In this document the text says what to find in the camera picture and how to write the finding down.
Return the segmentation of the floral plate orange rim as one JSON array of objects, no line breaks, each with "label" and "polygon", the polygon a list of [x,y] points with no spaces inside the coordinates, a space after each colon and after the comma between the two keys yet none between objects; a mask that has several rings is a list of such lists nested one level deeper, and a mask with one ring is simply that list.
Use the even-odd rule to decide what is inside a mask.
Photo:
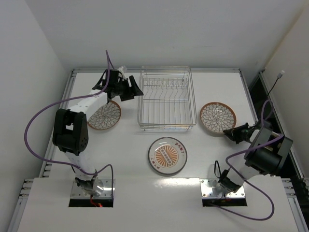
[{"label": "floral plate orange rim", "polygon": [[121,108],[118,103],[110,101],[100,107],[87,121],[88,126],[95,130],[108,130],[115,126],[121,117]]},{"label": "floral plate orange rim", "polygon": [[233,129],[237,122],[235,112],[221,102],[205,104],[200,109],[199,118],[202,125],[215,134],[223,134],[225,130]]}]

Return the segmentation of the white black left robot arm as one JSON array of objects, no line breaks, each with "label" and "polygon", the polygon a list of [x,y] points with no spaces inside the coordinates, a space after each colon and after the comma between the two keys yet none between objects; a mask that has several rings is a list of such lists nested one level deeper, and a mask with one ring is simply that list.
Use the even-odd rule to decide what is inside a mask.
[{"label": "white black left robot arm", "polygon": [[53,144],[63,152],[75,173],[75,183],[85,193],[98,197],[104,185],[85,153],[89,142],[88,120],[118,96],[121,101],[142,96],[133,76],[126,77],[122,69],[105,70],[90,93],[68,109],[58,109],[55,116]]}]

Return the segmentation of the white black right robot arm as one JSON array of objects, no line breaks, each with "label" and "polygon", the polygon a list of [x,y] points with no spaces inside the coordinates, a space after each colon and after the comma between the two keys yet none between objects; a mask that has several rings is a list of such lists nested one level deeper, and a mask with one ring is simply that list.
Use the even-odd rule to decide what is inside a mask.
[{"label": "white black right robot arm", "polygon": [[224,135],[239,144],[250,144],[247,151],[230,155],[225,159],[229,169],[224,170],[218,180],[218,189],[223,194],[235,193],[245,180],[257,175],[279,175],[293,145],[293,140],[273,131],[268,122],[257,122],[253,126],[242,126],[224,130]]}]

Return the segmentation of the sunburst plate dark rim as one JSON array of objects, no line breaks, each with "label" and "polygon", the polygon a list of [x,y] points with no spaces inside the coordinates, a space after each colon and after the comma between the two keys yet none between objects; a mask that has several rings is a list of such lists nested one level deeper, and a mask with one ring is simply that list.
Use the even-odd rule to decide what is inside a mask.
[{"label": "sunburst plate dark rim", "polygon": [[173,176],[185,167],[188,154],[181,141],[172,137],[161,137],[150,145],[147,158],[156,173]]}]

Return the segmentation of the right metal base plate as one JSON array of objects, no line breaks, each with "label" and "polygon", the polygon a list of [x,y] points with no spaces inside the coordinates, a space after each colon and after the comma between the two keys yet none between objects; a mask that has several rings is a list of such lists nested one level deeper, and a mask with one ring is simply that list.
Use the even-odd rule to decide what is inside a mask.
[{"label": "right metal base plate", "polygon": [[230,192],[224,189],[218,179],[200,179],[201,196],[203,200],[218,200],[218,199],[245,199],[244,187],[241,187],[236,192]]}]

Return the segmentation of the metal base plate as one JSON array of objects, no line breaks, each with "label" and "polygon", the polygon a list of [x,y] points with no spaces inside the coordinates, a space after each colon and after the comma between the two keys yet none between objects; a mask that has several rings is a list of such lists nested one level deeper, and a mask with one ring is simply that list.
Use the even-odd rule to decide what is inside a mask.
[{"label": "metal base plate", "polygon": [[81,187],[78,186],[76,182],[73,182],[70,198],[74,200],[84,200],[92,196],[95,200],[110,200],[114,195],[112,193],[114,190],[115,188],[112,187],[110,179],[96,179],[92,187]]},{"label": "metal base plate", "polygon": [[241,187],[236,192],[230,192],[224,189],[218,179],[200,179],[201,196],[203,200],[218,200],[218,199],[245,199],[244,187]]}]

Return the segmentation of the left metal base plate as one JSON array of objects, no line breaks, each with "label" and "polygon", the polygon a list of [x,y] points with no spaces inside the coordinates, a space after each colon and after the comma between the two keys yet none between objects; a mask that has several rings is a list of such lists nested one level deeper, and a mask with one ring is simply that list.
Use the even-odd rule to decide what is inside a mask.
[{"label": "left metal base plate", "polygon": [[110,200],[114,195],[112,193],[114,190],[115,188],[112,187],[110,179],[96,179],[92,187],[81,187],[78,186],[76,182],[73,182],[70,198],[74,200],[84,200],[92,196],[95,200]]}]

